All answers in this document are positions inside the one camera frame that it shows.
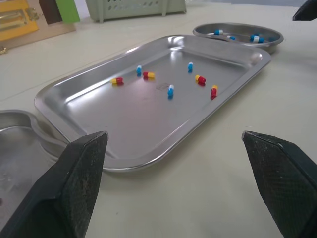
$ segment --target stainless steel tray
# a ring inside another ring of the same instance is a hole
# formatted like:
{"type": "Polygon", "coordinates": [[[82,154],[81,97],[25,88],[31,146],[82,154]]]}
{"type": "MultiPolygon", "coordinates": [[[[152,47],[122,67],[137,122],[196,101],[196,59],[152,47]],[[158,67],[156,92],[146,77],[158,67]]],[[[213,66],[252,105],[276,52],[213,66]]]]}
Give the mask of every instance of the stainless steel tray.
{"type": "Polygon", "coordinates": [[[0,111],[0,231],[66,144],[45,134],[24,111],[0,111]]]}
{"type": "Polygon", "coordinates": [[[270,55],[257,48],[167,36],[47,86],[35,106],[69,141],[107,131],[104,169],[128,171],[163,158],[269,61],[270,55]],[[138,77],[139,64],[155,72],[155,80],[138,77]],[[195,83],[196,74],[207,78],[205,87],[195,83]],[[109,81],[115,77],[123,77],[124,85],[113,87],[109,81]],[[212,101],[213,84],[218,97],[212,101]]]}
{"type": "Polygon", "coordinates": [[[212,23],[197,26],[193,30],[195,36],[228,41],[232,43],[243,44],[263,49],[270,54],[274,53],[278,44],[282,43],[284,38],[278,31],[255,25],[239,24],[239,23],[212,23]],[[217,29],[223,30],[223,35],[215,35],[217,29]],[[250,42],[250,36],[257,34],[264,37],[264,43],[250,42]],[[228,39],[227,36],[234,36],[236,39],[228,39]]]}

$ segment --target green block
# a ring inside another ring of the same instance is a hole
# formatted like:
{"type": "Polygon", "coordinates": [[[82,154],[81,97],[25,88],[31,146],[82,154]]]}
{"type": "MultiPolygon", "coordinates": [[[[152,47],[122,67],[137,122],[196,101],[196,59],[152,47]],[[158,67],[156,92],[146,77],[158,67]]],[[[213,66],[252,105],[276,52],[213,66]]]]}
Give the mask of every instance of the green block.
{"type": "Polygon", "coordinates": [[[80,21],[74,0],[56,0],[56,4],[64,23],[80,21]]]}

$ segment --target plastic basket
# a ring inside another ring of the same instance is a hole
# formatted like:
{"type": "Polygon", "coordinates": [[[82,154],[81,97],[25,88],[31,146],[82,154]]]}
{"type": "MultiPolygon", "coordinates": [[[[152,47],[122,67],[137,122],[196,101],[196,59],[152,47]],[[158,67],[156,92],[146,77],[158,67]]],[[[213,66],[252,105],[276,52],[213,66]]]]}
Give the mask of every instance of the plastic basket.
{"type": "Polygon", "coordinates": [[[86,0],[90,17],[108,19],[186,12],[185,0],[86,0]]]}

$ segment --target capsule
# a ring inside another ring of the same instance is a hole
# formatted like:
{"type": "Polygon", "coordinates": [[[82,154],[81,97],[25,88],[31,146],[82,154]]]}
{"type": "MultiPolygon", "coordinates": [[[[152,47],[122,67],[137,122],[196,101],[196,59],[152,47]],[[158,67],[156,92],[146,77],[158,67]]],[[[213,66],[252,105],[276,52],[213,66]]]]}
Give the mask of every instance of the capsule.
{"type": "Polygon", "coordinates": [[[110,80],[110,83],[112,84],[123,83],[123,78],[113,78],[112,80],[110,80]]]}
{"type": "Polygon", "coordinates": [[[143,76],[148,78],[155,78],[155,74],[152,72],[144,72],[143,76]]]}
{"type": "Polygon", "coordinates": [[[136,71],[137,71],[137,74],[141,74],[141,73],[142,73],[142,66],[141,66],[141,65],[138,65],[136,71]]]}
{"type": "Polygon", "coordinates": [[[251,42],[255,42],[255,43],[264,43],[264,37],[252,35],[252,36],[250,37],[250,41],[251,41],[251,42]]]}
{"type": "Polygon", "coordinates": [[[227,38],[229,38],[231,40],[235,40],[236,39],[234,36],[227,36],[227,38]]]}
{"type": "Polygon", "coordinates": [[[223,34],[223,30],[218,30],[217,29],[217,30],[214,31],[214,34],[217,35],[217,36],[218,35],[222,35],[223,34]]]}
{"type": "Polygon", "coordinates": [[[196,75],[195,79],[196,79],[196,82],[206,83],[206,79],[204,77],[201,77],[200,75],[196,75]]]}
{"type": "Polygon", "coordinates": [[[174,95],[174,85],[171,84],[169,87],[168,87],[168,95],[169,96],[173,96],[174,95]]]}
{"type": "Polygon", "coordinates": [[[211,99],[215,99],[215,97],[217,97],[218,95],[218,86],[217,85],[213,85],[211,88],[211,99]]]}
{"type": "Polygon", "coordinates": [[[189,62],[189,64],[188,64],[188,71],[193,71],[193,67],[194,67],[193,62],[189,62]]]}

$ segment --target black object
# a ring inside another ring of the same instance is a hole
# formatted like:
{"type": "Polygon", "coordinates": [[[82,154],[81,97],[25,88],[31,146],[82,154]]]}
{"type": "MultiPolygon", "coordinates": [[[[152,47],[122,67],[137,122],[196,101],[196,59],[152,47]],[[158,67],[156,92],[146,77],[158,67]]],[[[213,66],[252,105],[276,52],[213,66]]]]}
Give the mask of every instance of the black object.
{"type": "Polygon", "coordinates": [[[317,18],[317,0],[305,2],[293,16],[293,21],[312,21],[317,18]]]}
{"type": "Polygon", "coordinates": [[[317,237],[317,165],[295,144],[245,131],[261,197],[285,238],[317,237]]]}
{"type": "Polygon", "coordinates": [[[105,159],[106,132],[69,143],[16,209],[0,238],[84,238],[105,159]]]}

